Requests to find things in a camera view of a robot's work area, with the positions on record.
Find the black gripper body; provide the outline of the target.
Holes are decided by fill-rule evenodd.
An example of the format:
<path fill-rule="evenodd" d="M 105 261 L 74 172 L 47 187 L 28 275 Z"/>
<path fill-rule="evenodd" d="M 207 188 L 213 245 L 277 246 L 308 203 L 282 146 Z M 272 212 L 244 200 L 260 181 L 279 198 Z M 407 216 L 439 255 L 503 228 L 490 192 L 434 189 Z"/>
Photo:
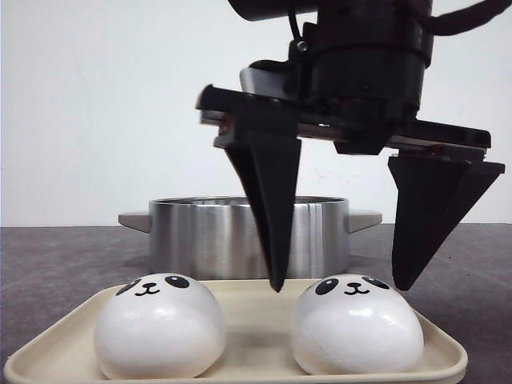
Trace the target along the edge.
<path fill-rule="evenodd" d="M 304 26 L 284 62 L 262 60 L 241 73 L 240 91 L 207 86 L 196 107 L 221 133 L 238 107 L 298 116 L 298 136 L 332 141 L 341 154 L 385 147 L 478 156 L 485 130 L 417 119 L 435 30 L 410 15 L 334 15 Z"/>

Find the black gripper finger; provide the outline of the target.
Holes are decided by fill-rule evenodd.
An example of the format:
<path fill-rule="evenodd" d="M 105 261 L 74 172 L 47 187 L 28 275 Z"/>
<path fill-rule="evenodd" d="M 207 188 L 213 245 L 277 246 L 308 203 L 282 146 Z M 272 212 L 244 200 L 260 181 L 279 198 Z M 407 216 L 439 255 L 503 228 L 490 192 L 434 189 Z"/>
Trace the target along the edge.
<path fill-rule="evenodd" d="M 398 188 L 392 275 L 397 288 L 408 290 L 505 166 L 392 157 L 388 167 Z"/>
<path fill-rule="evenodd" d="M 224 149 L 252 209 L 270 286 L 280 291 L 288 270 L 301 141 L 298 116 L 263 107 L 228 113 L 214 145 Z"/>

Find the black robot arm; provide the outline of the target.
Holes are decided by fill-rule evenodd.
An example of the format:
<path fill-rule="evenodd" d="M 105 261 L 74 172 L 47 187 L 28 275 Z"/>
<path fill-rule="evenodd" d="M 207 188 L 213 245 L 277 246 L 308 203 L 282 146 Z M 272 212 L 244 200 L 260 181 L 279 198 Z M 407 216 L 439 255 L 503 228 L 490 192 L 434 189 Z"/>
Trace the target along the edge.
<path fill-rule="evenodd" d="M 244 69 L 242 89 L 207 86 L 196 107 L 216 125 L 214 145 L 234 166 L 253 211 L 270 285 L 289 265 L 301 138 L 376 155 L 398 189 L 392 249 L 397 288 L 408 290 L 451 231 L 505 167 L 486 162 L 491 136 L 417 119 L 434 38 L 475 29 L 510 7 L 482 1 L 434 16 L 429 1 L 233 1 L 248 21 L 287 17 L 284 62 Z"/>

